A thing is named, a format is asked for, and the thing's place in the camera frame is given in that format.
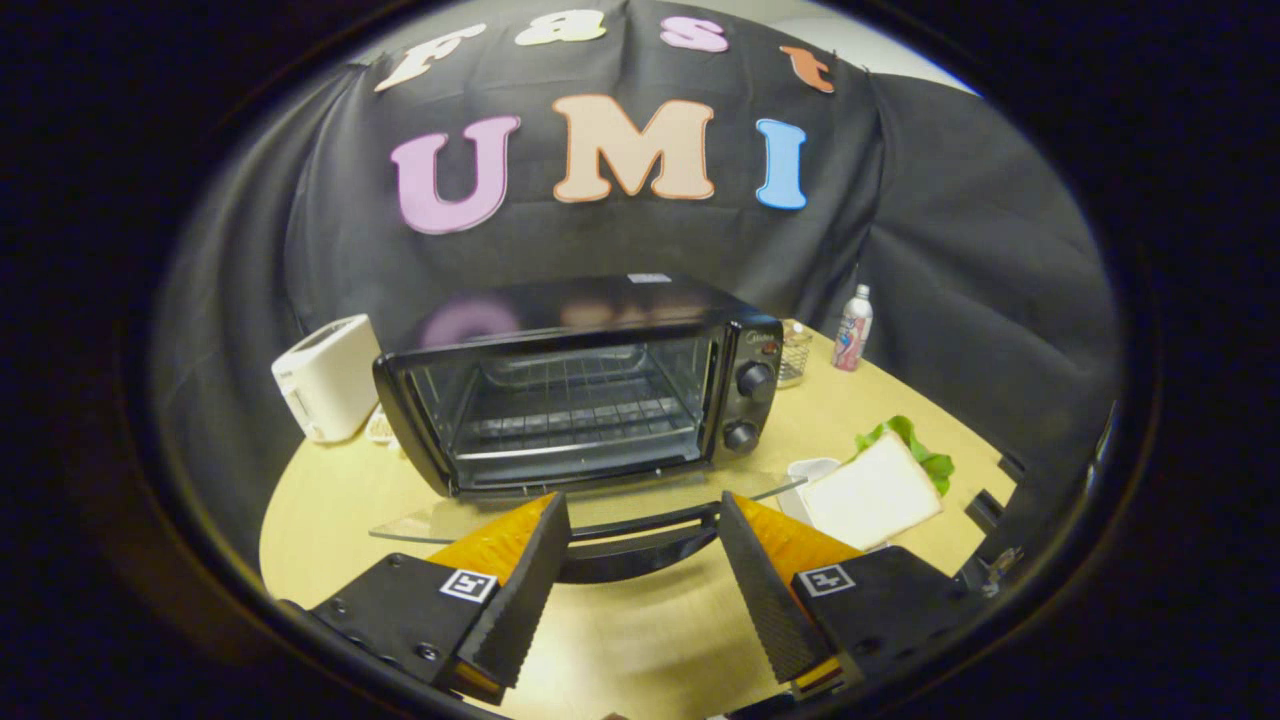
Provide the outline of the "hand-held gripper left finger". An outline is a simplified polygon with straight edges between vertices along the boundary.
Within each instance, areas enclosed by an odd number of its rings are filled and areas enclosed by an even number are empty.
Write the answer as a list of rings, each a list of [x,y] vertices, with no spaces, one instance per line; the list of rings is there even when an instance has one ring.
[[[500,515],[429,559],[389,553],[312,623],[425,685],[490,703],[518,682],[570,541],[562,493]]]

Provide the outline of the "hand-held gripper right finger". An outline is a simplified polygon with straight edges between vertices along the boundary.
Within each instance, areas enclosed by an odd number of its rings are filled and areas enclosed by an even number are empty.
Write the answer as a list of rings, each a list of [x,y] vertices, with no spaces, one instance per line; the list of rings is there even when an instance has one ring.
[[[902,547],[863,552],[741,495],[722,495],[718,536],[774,678],[801,696],[869,685],[979,612]]]

